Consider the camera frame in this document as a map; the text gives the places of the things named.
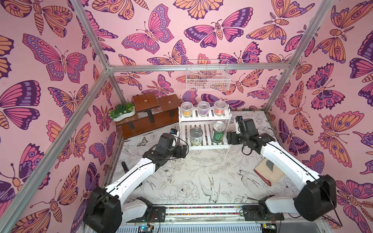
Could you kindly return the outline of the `green watermelon seed can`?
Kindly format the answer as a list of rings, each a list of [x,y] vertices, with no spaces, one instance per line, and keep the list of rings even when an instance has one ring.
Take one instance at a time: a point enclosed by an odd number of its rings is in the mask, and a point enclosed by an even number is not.
[[[213,126],[211,140],[214,143],[221,143],[223,140],[224,132],[226,129],[226,125],[222,121],[216,121]]]

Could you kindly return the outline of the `white purple tin can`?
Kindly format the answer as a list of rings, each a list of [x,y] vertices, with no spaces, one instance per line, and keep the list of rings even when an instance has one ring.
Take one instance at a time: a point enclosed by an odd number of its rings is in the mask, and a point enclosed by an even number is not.
[[[190,130],[190,142],[192,146],[200,146],[203,141],[203,130],[199,127],[194,127]]]

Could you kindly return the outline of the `clear jar red seeds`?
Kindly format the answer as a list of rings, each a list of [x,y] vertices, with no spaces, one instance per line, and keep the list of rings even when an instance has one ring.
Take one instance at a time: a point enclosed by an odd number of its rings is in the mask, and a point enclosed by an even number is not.
[[[224,101],[214,102],[214,114],[216,116],[223,116],[225,110],[227,109],[227,103]]]

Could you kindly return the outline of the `clear jar purple seeds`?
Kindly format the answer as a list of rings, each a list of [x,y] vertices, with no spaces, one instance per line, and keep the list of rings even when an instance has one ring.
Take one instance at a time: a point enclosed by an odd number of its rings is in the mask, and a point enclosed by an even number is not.
[[[210,104],[205,101],[201,101],[197,105],[198,114],[200,117],[206,117],[210,111]]]

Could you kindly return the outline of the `clear jar orange seeds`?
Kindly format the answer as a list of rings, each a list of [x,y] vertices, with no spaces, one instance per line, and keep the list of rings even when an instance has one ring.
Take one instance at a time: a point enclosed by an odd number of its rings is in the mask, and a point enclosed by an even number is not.
[[[193,104],[191,102],[183,102],[180,106],[183,117],[191,117],[193,112]]]

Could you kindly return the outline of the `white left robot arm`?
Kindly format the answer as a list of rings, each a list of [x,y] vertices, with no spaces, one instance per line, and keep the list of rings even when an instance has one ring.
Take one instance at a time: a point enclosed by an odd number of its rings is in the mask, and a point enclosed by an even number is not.
[[[163,133],[156,145],[121,178],[104,188],[96,187],[88,200],[83,224],[96,233],[115,233],[123,222],[141,218],[152,208],[147,199],[138,197],[127,203],[130,194],[149,176],[172,158],[185,158],[189,144],[173,134]]]

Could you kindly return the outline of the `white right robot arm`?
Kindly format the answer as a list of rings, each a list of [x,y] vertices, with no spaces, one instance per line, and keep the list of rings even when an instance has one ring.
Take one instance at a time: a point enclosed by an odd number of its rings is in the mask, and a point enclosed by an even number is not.
[[[261,154],[300,190],[296,197],[272,195],[260,199],[258,213],[262,218],[287,213],[315,221],[336,209],[336,182],[331,176],[321,176],[290,155],[273,137],[267,133],[259,134],[252,119],[237,116],[235,126],[236,131],[227,134],[228,144],[242,145]]]

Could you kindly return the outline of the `white slatted wooden shelf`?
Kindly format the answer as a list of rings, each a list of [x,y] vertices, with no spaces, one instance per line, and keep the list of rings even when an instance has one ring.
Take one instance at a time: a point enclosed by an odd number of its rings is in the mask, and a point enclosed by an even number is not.
[[[223,136],[222,142],[215,143],[212,141],[213,125],[217,121],[221,121],[225,124],[225,133],[229,126],[232,114],[229,108],[224,110],[222,116],[215,115],[214,108],[210,108],[207,116],[200,116],[198,113],[198,108],[193,107],[191,110],[192,115],[190,117],[185,117],[183,115],[182,109],[178,108],[179,113],[179,134],[180,137],[190,144],[190,150],[222,150],[223,155],[226,157],[231,145],[228,144],[226,135]],[[199,146],[191,145],[191,129],[192,128],[202,129],[202,143]]]

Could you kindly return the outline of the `brown wooden step stand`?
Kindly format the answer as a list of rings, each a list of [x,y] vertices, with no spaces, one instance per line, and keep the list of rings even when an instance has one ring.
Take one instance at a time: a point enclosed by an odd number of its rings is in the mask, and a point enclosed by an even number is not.
[[[177,95],[156,97],[154,93],[134,96],[136,113],[118,121],[116,125],[122,128],[124,138],[165,127],[179,121],[181,102]]]

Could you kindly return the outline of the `beige work glove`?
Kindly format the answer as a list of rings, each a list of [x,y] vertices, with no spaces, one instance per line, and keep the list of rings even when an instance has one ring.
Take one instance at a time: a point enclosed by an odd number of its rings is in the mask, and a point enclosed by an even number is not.
[[[284,176],[284,173],[267,158],[255,167],[254,172],[268,186],[272,186]]]

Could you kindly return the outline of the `green plant white pot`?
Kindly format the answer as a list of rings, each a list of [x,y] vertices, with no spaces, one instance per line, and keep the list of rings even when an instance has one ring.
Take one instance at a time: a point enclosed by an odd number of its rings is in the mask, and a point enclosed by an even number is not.
[[[119,122],[128,117],[133,117],[135,113],[136,108],[133,103],[119,104],[114,109],[109,110],[109,116],[115,122]]]

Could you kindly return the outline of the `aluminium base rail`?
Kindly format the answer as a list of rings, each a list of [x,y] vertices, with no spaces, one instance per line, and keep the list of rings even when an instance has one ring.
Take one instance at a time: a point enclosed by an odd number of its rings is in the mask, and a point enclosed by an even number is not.
[[[100,208],[83,221],[83,233],[332,233],[321,218],[296,214],[260,217],[256,204],[150,205]]]

